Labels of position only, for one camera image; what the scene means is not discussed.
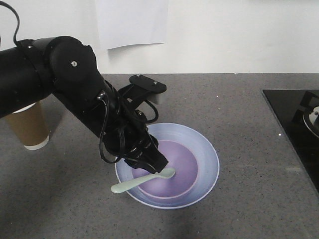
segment spoon handle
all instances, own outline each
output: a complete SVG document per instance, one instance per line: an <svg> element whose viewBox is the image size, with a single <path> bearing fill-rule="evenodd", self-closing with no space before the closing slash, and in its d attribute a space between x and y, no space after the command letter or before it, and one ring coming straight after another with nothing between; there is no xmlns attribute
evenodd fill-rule
<svg viewBox="0 0 319 239"><path fill-rule="evenodd" d="M111 191L113 193L123 193L131 188L139 186L140 184L145 183L146 181L149 181L154 178L157 178L157 174L148 174L139 178L125 181L123 183L118 183L111 187Z"/></svg>

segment black cooktop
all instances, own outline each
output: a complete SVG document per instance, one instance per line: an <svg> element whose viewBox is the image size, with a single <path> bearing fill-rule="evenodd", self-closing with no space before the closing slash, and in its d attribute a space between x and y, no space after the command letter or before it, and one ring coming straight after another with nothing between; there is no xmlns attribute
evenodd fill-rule
<svg viewBox="0 0 319 239"><path fill-rule="evenodd" d="M316 136L319 117L314 120L318 115L319 90L267 89L263 92L319 192L319 136Z"/></svg>

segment white paper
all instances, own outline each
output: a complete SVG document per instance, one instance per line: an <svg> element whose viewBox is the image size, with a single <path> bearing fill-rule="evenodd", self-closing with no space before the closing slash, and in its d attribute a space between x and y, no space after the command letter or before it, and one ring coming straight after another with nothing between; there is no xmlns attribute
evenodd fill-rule
<svg viewBox="0 0 319 239"><path fill-rule="evenodd" d="M168 0L95 0L100 45L165 43Z"/></svg>

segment speckled countertop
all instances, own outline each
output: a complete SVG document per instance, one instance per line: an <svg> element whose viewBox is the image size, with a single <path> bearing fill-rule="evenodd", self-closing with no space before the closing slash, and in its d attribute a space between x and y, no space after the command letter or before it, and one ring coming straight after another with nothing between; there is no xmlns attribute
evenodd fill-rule
<svg viewBox="0 0 319 239"><path fill-rule="evenodd" d="M116 88L130 75L105 75ZM0 238L316 239L319 197L262 89L319 89L319 74L160 74L158 122L202 133L220 175L202 201L179 210L114 195L114 167L97 138L53 96L42 101L52 130L27 151L0 120Z"/></svg>

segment white bowl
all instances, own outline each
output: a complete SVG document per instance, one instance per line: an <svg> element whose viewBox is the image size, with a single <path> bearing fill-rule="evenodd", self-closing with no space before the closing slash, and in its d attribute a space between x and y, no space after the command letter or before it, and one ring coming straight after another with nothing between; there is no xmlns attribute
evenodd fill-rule
<svg viewBox="0 0 319 239"><path fill-rule="evenodd" d="M159 150L174 167L171 179L153 179L128 191L135 200L159 209L178 209L203 199L214 187L219 174L217 153L199 132L175 123L148 126L149 133L159 141ZM132 169L124 160L115 165L119 182L147 174Z"/></svg>

